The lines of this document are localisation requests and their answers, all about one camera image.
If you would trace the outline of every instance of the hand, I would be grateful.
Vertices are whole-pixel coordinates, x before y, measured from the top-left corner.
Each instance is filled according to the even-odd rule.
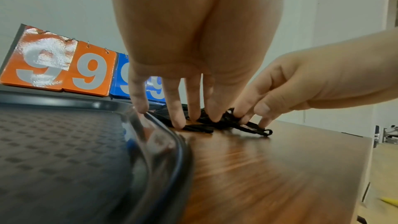
[[[277,58],[235,103],[242,124],[260,127],[292,110],[369,105],[398,97],[398,29]]]
[[[129,90],[148,110],[145,81],[162,77],[174,127],[182,128],[178,86],[185,80],[189,117],[205,110],[213,121],[231,107],[261,65],[279,24],[282,0],[113,0],[130,57]]]

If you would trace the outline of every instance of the floor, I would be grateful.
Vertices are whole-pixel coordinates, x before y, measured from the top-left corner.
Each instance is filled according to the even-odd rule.
[[[373,151],[371,187],[359,215],[369,224],[398,224],[398,207],[380,197],[398,200],[398,145],[380,144]]]

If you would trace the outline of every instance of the table surface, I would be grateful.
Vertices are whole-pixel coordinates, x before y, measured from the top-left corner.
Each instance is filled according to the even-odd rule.
[[[372,140],[278,121],[269,128],[269,138],[179,132],[195,157],[181,223],[352,223]]]

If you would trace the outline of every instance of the orange card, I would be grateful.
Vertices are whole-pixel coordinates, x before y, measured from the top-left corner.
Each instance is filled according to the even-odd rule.
[[[116,52],[79,41],[68,75],[65,91],[108,96],[116,63]]]
[[[0,82],[59,91],[77,44],[76,40],[26,26]]]

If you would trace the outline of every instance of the white number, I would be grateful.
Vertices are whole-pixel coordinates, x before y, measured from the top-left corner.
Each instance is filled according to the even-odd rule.
[[[43,74],[34,74],[32,70],[17,69],[18,78],[33,86],[45,87],[58,84],[55,79],[62,70],[69,69],[71,58],[66,56],[65,45],[59,39],[41,39],[29,43],[19,50],[29,66],[47,68]]]
[[[125,63],[120,69],[121,78],[128,83],[129,80],[129,63]],[[120,85],[121,90],[125,93],[129,93],[129,86],[128,85]]]
[[[98,63],[95,70],[88,69],[88,63],[94,60]],[[99,87],[105,79],[107,74],[107,63],[105,59],[98,54],[87,53],[83,54],[78,61],[78,71],[85,77],[93,77],[92,82],[87,83],[83,78],[73,78],[73,84],[81,89],[92,90]]]
[[[158,94],[158,92],[156,90],[151,90],[150,94],[153,96],[153,98],[155,99],[163,99],[165,98],[165,95],[163,94],[163,89],[162,89],[162,85],[158,83],[158,78],[152,76],[150,78],[150,81],[152,82],[152,85],[155,89],[160,90],[160,94]]]

